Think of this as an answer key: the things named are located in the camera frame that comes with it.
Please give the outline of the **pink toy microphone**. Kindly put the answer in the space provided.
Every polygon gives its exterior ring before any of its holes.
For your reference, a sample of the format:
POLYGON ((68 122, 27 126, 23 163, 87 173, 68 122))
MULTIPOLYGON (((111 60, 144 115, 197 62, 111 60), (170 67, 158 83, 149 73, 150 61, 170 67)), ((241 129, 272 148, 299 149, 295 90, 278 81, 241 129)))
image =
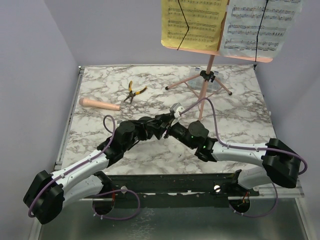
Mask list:
POLYGON ((120 105, 107 103, 103 101, 92 100, 89 98, 80 98, 79 104, 83 107, 100 108, 106 110, 119 111, 121 109, 120 105))

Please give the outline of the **yellow sheet music page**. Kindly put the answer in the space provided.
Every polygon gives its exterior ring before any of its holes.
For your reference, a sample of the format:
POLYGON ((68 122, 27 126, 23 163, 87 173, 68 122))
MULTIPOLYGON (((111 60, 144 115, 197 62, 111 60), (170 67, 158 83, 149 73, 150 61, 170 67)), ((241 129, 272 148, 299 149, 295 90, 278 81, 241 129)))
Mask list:
POLYGON ((161 44, 176 50, 217 51, 227 0, 162 0, 161 44))

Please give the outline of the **white paper sheet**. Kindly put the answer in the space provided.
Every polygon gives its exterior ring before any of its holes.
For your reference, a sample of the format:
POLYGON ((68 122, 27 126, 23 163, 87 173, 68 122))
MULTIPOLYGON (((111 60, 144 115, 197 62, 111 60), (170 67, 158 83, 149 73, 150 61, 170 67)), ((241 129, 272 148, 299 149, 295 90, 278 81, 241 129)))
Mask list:
POLYGON ((273 59, 302 11, 303 0, 231 0, 219 52, 224 57, 273 59))

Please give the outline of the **black microphone stand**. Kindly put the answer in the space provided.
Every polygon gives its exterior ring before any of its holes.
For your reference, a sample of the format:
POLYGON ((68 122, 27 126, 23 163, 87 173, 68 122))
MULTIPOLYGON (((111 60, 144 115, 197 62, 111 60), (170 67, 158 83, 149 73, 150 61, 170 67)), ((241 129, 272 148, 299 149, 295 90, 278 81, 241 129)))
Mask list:
POLYGON ((163 121, 163 125, 165 127, 165 132, 166 132, 168 130, 168 128, 172 126, 172 121, 174 120, 174 115, 172 113, 165 113, 165 114, 156 115, 154 118, 163 121))

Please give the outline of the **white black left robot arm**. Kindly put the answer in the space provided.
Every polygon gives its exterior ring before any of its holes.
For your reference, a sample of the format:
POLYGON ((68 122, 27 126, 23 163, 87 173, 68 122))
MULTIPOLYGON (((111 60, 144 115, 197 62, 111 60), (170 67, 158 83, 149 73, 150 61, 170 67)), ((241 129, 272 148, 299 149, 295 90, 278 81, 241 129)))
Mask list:
POLYGON ((169 125, 160 115, 122 121, 113 126, 110 137, 82 160, 52 173, 40 171, 23 197, 28 216, 37 218, 42 224, 49 223, 62 211, 66 195, 72 188, 121 160, 137 142, 152 137, 160 139, 169 125))

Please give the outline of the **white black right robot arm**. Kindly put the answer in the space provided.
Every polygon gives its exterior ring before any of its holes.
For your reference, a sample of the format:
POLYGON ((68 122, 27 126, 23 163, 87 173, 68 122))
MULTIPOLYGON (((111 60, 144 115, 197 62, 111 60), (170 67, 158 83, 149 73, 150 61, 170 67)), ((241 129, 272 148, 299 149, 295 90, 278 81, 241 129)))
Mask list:
POLYGON ((209 130, 200 121, 188 127, 180 123, 172 125, 165 138, 173 137, 190 149, 204 162, 232 161, 251 164, 254 167, 235 172, 230 191, 241 196, 256 186, 276 184, 293 189, 297 186, 301 159, 277 138, 267 143, 230 145, 209 137, 209 130))

